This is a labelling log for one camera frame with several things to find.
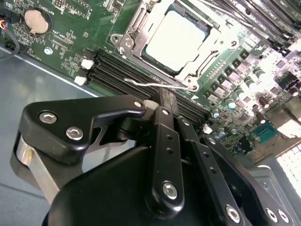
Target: capacitor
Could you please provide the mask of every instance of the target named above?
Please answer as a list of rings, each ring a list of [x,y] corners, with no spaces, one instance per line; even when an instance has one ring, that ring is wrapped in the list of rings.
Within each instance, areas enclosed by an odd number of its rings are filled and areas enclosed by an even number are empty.
[[[298,96],[298,94],[299,94],[298,90],[297,90],[295,87],[291,88],[288,92],[289,92],[289,94],[291,94],[293,97],[296,97],[296,96]]]
[[[271,76],[266,74],[262,69],[255,71],[254,74],[260,81],[268,81],[271,79]]]
[[[213,133],[212,136],[213,136],[216,140],[220,140],[220,137],[218,136],[218,133],[217,133],[217,132]]]
[[[234,109],[236,107],[236,104],[233,99],[227,99],[226,105],[228,106],[229,109]]]
[[[257,88],[256,83],[252,79],[246,80],[246,85],[248,86],[248,88],[250,90],[256,90],[256,88]]]
[[[235,134],[237,134],[237,129],[231,129],[231,133],[233,134],[233,135],[235,135]]]
[[[226,135],[224,127],[219,127],[217,133],[220,138],[223,138]]]
[[[218,110],[216,108],[212,110],[212,116],[215,119],[219,119],[220,118],[220,113],[218,112]]]
[[[263,97],[259,98],[259,99],[258,99],[258,102],[259,102],[259,104],[260,104],[264,109],[266,109],[266,108],[269,107],[268,102],[267,102],[267,101],[265,100],[265,98],[263,98]]]
[[[246,93],[241,88],[239,88],[238,90],[236,90],[236,95],[241,100],[244,100],[246,98]]]
[[[256,112],[256,118],[260,122],[260,124],[265,124],[265,118],[260,112]]]

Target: cable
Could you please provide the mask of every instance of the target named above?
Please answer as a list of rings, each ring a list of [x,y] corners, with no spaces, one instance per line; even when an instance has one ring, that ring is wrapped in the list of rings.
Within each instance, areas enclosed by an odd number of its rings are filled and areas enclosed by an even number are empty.
[[[14,42],[14,44],[15,44],[15,49],[14,49],[14,51],[12,51],[9,55],[4,56],[4,57],[0,57],[0,62],[1,62],[1,61],[5,61],[5,60],[11,59],[12,57],[14,57],[14,56],[20,51],[20,44],[19,44],[17,38],[14,36],[14,34],[13,34],[11,31],[9,31],[8,29],[3,29],[3,32],[4,32],[8,37],[10,37],[11,40]]]
[[[4,20],[0,20],[0,28],[2,30],[6,30],[6,26],[5,26],[4,22],[5,22]]]

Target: cpu socket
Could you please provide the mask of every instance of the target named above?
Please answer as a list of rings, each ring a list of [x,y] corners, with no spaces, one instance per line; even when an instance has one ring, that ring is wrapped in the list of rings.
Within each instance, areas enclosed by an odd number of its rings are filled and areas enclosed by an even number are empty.
[[[170,85],[198,91],[216,57],[237,47],[229,34],[227,22],[197,0],[142,0],[125,33],[112,34],[111,42],[123,58]]]

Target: motherboard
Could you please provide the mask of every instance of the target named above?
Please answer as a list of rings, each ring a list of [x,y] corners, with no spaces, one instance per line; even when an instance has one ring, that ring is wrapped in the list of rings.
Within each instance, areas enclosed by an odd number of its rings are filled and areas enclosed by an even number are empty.
[[[271,118],[279,106],[290,115],[301,89],[298,0],[6,0],[4,8],[19,17],[6,26],[24,52],[79,85],[143,99],[165,87],[183,116],[231,152],[288,136]]]

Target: black mounting arm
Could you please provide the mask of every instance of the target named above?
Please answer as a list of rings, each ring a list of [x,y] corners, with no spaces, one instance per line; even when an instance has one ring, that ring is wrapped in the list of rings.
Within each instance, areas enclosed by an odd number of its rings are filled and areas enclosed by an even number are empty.
[[[134,148],[83,173],[86,153]],[[212,136],[197,136],[176,99],[40,102],[22,114],[14,172],[51,203],[45,226],[292,226],[286,210]]]

